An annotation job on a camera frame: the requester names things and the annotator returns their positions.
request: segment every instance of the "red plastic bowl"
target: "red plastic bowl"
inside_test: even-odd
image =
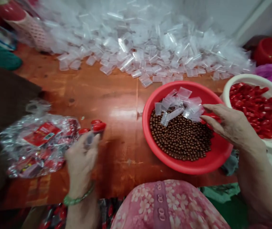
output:
[[[254,51],[254,59],[257,66],[272,64],[272,38],[262,39]]]
[[[156,89],[149,99],[146,102],[145,108],[143,110],[142,115],[142,127],[143,132],[145,134],[146,141],[149,144],[149,147],[153,151],[153,153],[167,166],[170,168],[187,174],[203,174],[209,173],[211,171],[216,170],[220,166],[222,166],[225,161],[230,156],[232,151],[232,144],[227,142],[224,138],[214,133],[214,137],[211,139],[211,151],[207,152],[207,156],[203,159],[200,159],[195,162],[190,161],[179,161],[174,158],[168,156],[166,153],[161,151],[161,149],[155,143],[149,125],[149,119],[152,113],[152,110],[155,107],[155,103],[162,100],[169,94],[173,89],[179,90],[180,87],[187,88],[192,91],[192,97],[201,97],[203,104],[218,104],[223,103],[222,100],[213,93],[210,89],[202,86],[201,84],[188,82],[188,81],[179,81],[167,83],[158,89]]]

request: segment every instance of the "red label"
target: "red label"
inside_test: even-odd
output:
[[[31,145],[41,147],[61,130],[51,122],[45,122],[36,131],[24,137]]]

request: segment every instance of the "jade bangle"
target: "jade bangle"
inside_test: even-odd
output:
[[[93,192],[94,188],[95,188],[95,182],[92,182],[91,188],[88,190],[87,193],[84,194],[84,196],[82,196],[81,198],[73,199],[73,198],[69,197],[68,195],[66,195],[63,203],[66,206],[76,205],[76,204],[80,203],[82,200],[84,200],[86,197],[88,197]]]

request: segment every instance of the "white bowl rim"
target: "white bowl rim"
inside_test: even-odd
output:
[[[236,76],[232,77],[230,80],[228,80],[228,82],[226,83],[224,90],[223,90],[222,99],[227,107],[232,108],[231,103],[230,103],[230,99],[229,99],[229,91],[230,91],[231,86],[238,80],[249,79],[249,78],[258,80],[258,81],[266,84],[267,87],[272,87],[272,82],[269,81],[268,79],[261,77],[261,76],[257,76],[257,75],[253,75],[253,74],[236,75]],[[272,142],[265,141],[264,139],[262,139],[262,141],[264,141],[264,143],[267,147],[272,148]]]

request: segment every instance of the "table surface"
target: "table surface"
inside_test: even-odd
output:
[[[115,69],[106,76],[96,62],[82,61],[80,70],[59,71],[56,56],[44,55],[26,45],[15,54],[24,64],[16,74],[41,86],[52,104],[51,113],[77,117],[82,128],[93,119],[107,123],[98,162],[93,172],[101,198],[127,195],[135,186],[158,180],[184,180],[196,187],[237,182],[221,169],[203,175],[187,175],[164,165],[150,150],[142,131],[146,100],[161,83],[144,88],[138,79]],[[184,80],[200,83],[217,95],[227,80],[213,81],[211,74]],[[4,188],[0,209],[22,208],[62,202],[69,188],[67,167],[36,179],[12,179]]]

